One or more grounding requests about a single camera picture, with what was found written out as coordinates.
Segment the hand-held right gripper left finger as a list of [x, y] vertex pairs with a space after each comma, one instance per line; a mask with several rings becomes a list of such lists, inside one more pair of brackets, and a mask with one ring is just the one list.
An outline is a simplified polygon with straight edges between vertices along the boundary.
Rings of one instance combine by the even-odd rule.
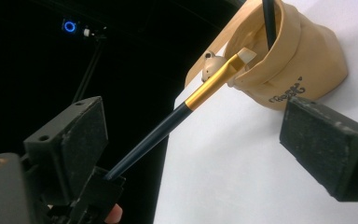
[[80, 197], [108, 144], [103, 99], [73, 103], [23, 141], [41, 170], [42, 199], [67, 205]]

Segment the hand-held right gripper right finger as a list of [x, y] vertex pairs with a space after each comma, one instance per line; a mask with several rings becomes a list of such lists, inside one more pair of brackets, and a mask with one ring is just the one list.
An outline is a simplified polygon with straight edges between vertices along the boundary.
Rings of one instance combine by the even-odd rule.
[[358, 202], [358, 122], [309, 99], [292, 97], [281, 144], [340, 202]]

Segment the tan fabric pen holder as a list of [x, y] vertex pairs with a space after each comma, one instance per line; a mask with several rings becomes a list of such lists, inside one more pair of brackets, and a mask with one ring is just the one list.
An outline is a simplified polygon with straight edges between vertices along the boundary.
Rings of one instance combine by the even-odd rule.
[[283, 110], [292, 96], [316, 100], [346, 78], [343, 50], [330, 29], [310, 21], [282, 0], [274, 1], [277, 37], [269, 47], [263, 7], [250, 12], [227, 42], [225, 58], [240, 49], [255, 53], [230, 84], [257, 103]]

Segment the thin dark stand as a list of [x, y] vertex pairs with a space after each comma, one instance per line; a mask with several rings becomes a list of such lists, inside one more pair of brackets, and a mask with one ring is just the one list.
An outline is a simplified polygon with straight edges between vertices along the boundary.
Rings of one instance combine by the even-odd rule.
[[77, 87], [75, 96], [73, 98], [73, 103], [83, 99], [84, 94], [87, 90], [87, 87], [90, 84], [90, 80], [93, 76], [93, 73], [94, 73], [95, 68], [98, 64], [98, 61], [101, 58], [101, 55], [103, 53], [103, 47], [104, 47], [105, 41], [107, 39], [107, 37], [105, 35], [105, 28], [103, 28], [102, 30], [95, 30], [93, 32], [90, 31], [89, 37], [95, 42], [95, 50], [91, 56], [89, 65], [80, 81], [80, 84]]

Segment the small beige bear figure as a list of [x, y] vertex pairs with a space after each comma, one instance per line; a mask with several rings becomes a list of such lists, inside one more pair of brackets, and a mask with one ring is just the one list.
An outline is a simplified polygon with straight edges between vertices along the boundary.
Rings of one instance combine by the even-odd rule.
[[214, 75], [226, 62], [223, 56], [216, 55], [210, 50], [206, 50], [203, 54], [204, 65], [202, 69], [201, 81], [207, 81]]

